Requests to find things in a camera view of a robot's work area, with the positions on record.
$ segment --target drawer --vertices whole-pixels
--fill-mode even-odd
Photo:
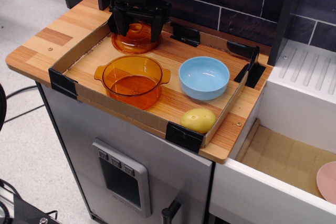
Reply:
[[[255,124],[237,157],[216,164],[209,212],[231,224],[336,223],[336,205],[320,195],[314,164],[334,160],[334,153]]]

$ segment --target cabinet door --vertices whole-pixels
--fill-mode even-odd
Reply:
[[[216,165],[209,212],[231,224],[336,223],[336,205],[230,158]]]
[[[158,224],[161,223],[161,211],[176,200],[181,207],[173,223],[203,223],[211,161],[51,88],[43,86],[43,92],[92,215],[110,224]],[[97,160],[99,150],[109,163]],[[115,159],[120,162],[116,169],[112,166],[117,162]],[[126,168],[133,169],[134,178],[123,173],[128,173]],[[142,195],[148,195],[147,188],[139,188],[146,180],[137,177],[144,169],[148,177],[150,203],[144,200],[146,209],[138,211],[134,207],[139,207],[138,203],[135,204],[137,199],[130,198],[139,195],[141,202]],[[111,183],[104,176],[116,181]],[[118,190],[111,187],[116,184]]]

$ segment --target pot handle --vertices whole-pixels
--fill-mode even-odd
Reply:
[[[96,80],[103,81],[103,73],[104,73],[105,67],[106,66],[99,66],[99,67],[97,67],[97,69],[96,69],[96,71],[94,73]]]
[[[168,83],[170,80],[170,70],[169,69],[162,69],[162,79],[160,84]]]
[[[161,211],[162,224],[172,224],[172,220],[181,207],[181,204],[174,200],[168,208],[164,208]]]

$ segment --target door handle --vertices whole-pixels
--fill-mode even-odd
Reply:
[[[179,210],[181,204],[174,200],[168,208],[164,208],[161,211],[162,224],[172,224],[172,220]]]

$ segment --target yellow potato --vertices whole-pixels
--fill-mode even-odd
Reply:
[[[181,126],[201,134],[208,132],[216,122],[215,114],[208,109],[193,109],[181,117]]]

